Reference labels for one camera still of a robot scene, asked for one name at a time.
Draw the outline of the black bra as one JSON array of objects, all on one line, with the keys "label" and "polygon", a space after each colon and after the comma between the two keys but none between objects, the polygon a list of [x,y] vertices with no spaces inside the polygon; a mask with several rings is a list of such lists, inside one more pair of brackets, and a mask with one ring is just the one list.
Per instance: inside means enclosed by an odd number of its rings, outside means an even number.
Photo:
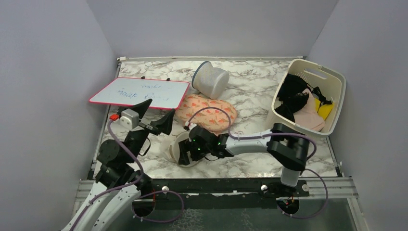
[{"label": "black bra", "polygon": [[281,105],[275,108],[280,116],[295,122],[294,114],[300,111],[307,104],[309,93],[298,93],[293,96],[280,97]]}]

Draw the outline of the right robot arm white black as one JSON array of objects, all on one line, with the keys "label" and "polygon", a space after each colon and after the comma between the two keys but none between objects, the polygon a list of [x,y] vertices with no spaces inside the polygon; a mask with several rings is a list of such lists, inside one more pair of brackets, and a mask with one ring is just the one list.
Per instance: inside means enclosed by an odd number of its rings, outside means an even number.
[{"label": "right robot arm white black", "polygon": [[282,123],[250,135],[216,135],[201,126],[193,126],[177,136],[170,150],[182,166],[209,154],[218,159],[249,153],[270,154],[283,166],[278,191],[289,196],[296,191],[298,179],[306,169],[311,144],[314,142],[308,136]]}]

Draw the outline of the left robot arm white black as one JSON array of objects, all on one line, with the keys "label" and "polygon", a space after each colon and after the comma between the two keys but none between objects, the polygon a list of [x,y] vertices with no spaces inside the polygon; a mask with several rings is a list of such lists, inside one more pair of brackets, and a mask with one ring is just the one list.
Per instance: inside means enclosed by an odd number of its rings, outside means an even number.
[{"label": "left robot arm white black", "polygon": [[85,202],[63,230],[105,231],[134,200],[153,191],[152,179],[137,156],[150,134],[171,133],[176,110],[170,109],[162,118],[146,124],[141,120],[151,103],[148,99],[120,107],[109,117],[107,128],[112,139],[100,145],[100,170]]}]

